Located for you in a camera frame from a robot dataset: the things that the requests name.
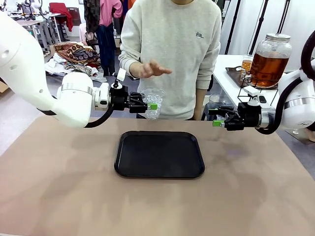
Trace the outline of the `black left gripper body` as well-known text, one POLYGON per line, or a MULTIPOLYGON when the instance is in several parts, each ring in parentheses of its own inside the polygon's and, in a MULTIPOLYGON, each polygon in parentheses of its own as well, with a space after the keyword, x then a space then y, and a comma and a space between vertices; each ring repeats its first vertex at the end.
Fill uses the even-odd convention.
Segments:
POLYGON ((114 111, 123 111, 128 108, 128 87, 110 88, 111 104, 114 111))

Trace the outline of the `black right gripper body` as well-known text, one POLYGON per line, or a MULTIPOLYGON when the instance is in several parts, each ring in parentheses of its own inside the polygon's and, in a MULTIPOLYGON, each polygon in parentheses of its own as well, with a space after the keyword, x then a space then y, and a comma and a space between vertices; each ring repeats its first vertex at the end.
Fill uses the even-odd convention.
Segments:
POLYGON ((237 111, 242 120, 240 129, 244 129, 246 127, 259 127, 261 106, 251 106, 248 102, 241 102, 238 104, 237 111))

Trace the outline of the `person's right hand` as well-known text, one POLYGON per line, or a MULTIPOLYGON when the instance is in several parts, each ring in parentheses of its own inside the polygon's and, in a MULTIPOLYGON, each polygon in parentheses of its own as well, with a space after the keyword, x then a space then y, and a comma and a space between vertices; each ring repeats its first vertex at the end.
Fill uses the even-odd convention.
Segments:
POLYGON ((161 76, 163 74, 171 74, 172 70, 160 65, 155 60, 149 63, 141 63, 138 68, 137 75, 139 78, 150 78, 152 76, 161 76))

